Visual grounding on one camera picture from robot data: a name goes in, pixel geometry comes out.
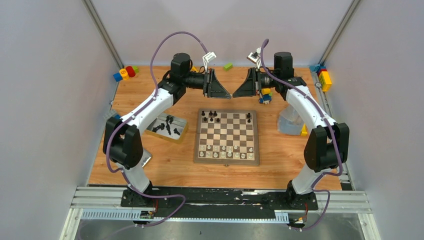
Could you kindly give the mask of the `wooden chess board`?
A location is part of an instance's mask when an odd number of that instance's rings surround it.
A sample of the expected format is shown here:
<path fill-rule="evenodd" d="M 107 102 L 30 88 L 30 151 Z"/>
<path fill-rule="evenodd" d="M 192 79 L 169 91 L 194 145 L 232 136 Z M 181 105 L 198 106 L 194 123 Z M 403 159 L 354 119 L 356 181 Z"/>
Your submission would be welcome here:
<path fill-rule="evenodd" d="M 193 161 L 198 164 L 258 166 L 257 112 L 200 108 Z"/>

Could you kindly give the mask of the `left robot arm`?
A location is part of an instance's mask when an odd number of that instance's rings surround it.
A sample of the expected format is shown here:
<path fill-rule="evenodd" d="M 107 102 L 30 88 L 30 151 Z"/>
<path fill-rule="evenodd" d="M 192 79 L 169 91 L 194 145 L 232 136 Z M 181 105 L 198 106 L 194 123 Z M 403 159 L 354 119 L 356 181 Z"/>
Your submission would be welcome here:
<path fill-rule="evenodd" d="M 110 117 L 106 121 L 103 152 L 106 163 L 115 163 L 121 171 L 134 200 L 140 206 L 153 201 L 152 184 L 143 169 L 144 148 L 142 134 L 165 110 L 175 105 L 187 89 L 202 90 L 204 96 L 214 99 L 230 99 L 231 94 L 221 85 L 215 70 L 192 71 L 193 62 L 187 53 L 176 53 L 170 69 L 156 84 L 152 94 L 138 107 L 120 119 Z"/>

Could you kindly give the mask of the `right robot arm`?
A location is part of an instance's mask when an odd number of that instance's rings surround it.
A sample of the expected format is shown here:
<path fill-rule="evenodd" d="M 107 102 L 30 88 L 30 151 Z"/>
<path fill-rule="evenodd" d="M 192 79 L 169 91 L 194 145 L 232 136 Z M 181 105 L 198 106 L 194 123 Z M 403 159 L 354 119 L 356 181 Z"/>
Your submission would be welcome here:
<path fill-rule="evenodd" d="M 305 165 L 287 185 L 286 204 L 298 209 L 306 201 L 306 194 L 325 176 L 333 175 L 338 168 L 343 172 L 347 160 L 350 129 L 330 117 L 312 97 L 306 82 L 295 76 L 293 56 L 290 52 L 277 52 L 273 56 L 273 69 L 264 66 L 261 49 L 248 54 L 255 64 L 248 70 L 245 81 L 232 97 L 252 97 L 265 88 L 275 88 L 306 125 L 309 137 L 303 152 Z"/>

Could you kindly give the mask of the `toy car of bricks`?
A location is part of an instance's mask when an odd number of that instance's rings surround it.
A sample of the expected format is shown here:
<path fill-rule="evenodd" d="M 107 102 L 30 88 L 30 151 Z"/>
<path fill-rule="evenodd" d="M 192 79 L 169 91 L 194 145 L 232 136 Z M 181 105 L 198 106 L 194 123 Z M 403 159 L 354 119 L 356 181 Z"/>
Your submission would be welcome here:
<path fill-rule="evenodd" d="M 270 88 L 262 88 L 259 94 L 259 103 L 267 105 L 272 101 L 272 92 Z"/>

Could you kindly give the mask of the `green block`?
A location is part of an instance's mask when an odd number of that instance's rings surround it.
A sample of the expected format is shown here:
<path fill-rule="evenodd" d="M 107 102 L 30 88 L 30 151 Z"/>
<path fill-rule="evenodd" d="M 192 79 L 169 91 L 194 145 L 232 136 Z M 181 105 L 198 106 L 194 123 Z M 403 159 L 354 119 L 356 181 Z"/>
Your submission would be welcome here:
<path fill-rule="evenodd" d="M 229 71 L 232 68 L 233 68 L 233 64 L 231 62 L 229 62 L 229 63 L 227 63 L 223 66 L 223 70 L 226 71 L 226 72 Z"/>

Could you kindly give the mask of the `gold metal tin box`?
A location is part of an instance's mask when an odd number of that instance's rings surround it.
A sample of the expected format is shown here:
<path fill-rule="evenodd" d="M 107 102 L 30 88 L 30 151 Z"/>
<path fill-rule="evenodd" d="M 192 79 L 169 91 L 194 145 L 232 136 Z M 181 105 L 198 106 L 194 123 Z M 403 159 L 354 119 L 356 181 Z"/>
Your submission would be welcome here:
<path fill-rule="evenodd" d="M 144 133 L 180 144 L 183 142 L 187 129 L 188 122 L 186 119 L 163 112 L 150 123 Z"/>

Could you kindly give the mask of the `stacked colourful bricks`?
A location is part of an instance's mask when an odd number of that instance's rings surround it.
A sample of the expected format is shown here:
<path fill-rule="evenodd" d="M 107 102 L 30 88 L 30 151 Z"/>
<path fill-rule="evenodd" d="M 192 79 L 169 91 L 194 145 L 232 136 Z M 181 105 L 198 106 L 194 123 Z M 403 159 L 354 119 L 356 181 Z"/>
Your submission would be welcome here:
<path fill-rule="evenodd" d="M 317 74 L 322 91 L 328 92 L 332 87 L 332 80 L 327 68 L 320 64 L 314 64 L 309 66 L 309 70 Z"/>

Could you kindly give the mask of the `colourful round blocks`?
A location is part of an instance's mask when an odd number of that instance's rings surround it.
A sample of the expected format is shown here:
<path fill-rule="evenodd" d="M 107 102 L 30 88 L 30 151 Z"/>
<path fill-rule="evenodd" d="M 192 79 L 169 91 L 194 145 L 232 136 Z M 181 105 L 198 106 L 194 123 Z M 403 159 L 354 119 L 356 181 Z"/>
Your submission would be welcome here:
<path fill-rule="evenodd" d="M 114 73 L 112 76 L 116 82 L 126 81 L 131 78 L 134 78 L 140 72 L 137 66 L 126 66 L 119 70 L 119 72 Z"/>

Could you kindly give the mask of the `silver tin lid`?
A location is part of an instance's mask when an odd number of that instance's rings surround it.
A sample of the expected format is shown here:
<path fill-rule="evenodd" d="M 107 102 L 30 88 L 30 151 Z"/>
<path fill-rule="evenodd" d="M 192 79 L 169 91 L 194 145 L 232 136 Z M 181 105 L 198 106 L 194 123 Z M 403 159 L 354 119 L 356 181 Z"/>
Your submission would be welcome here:
<path fill-rule="evenodd" d="M 143 154 L 142 154 L 142 158 L 141 158 L 143 168 L 151 160 L 151 158 L 152 158 L 152 154 L 149 151 L 147 151 L 146 149 L 143 149 Z"/>

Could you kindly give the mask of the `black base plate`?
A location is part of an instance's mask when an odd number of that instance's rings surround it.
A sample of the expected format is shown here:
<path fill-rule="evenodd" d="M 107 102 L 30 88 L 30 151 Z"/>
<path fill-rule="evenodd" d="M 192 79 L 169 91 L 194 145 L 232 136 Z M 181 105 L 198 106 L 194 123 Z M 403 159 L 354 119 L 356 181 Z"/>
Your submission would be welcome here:
<path fill-rule="evenodd" d="M 276 210 L 295 210 L 305 213 L 318 209 L 314 193 L 295 196 L 285 191 L 203 187 L 156 186 L 144 197 L 127 188 L 123 191 L 120 205 L 133 208 L 153 208 L 155 216 L 202 219 L 273 219 Z M 182 208 L 173 213 L 182 203 Z"/>

